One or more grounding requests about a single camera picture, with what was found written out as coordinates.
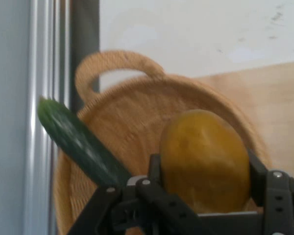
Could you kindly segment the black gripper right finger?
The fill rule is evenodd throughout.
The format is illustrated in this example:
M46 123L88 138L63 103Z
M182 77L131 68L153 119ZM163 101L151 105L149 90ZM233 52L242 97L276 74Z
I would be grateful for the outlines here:
M294 235L294 178L269 170L249 149L251 197L263 208L263 235Z

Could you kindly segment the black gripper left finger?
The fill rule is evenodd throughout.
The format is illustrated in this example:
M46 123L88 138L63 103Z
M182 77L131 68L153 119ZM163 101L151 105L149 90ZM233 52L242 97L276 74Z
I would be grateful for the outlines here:
M133 186L99 187L69 230L70 235L123 235L140 226L147 235L209 235L200 218L161 187L160 155Z

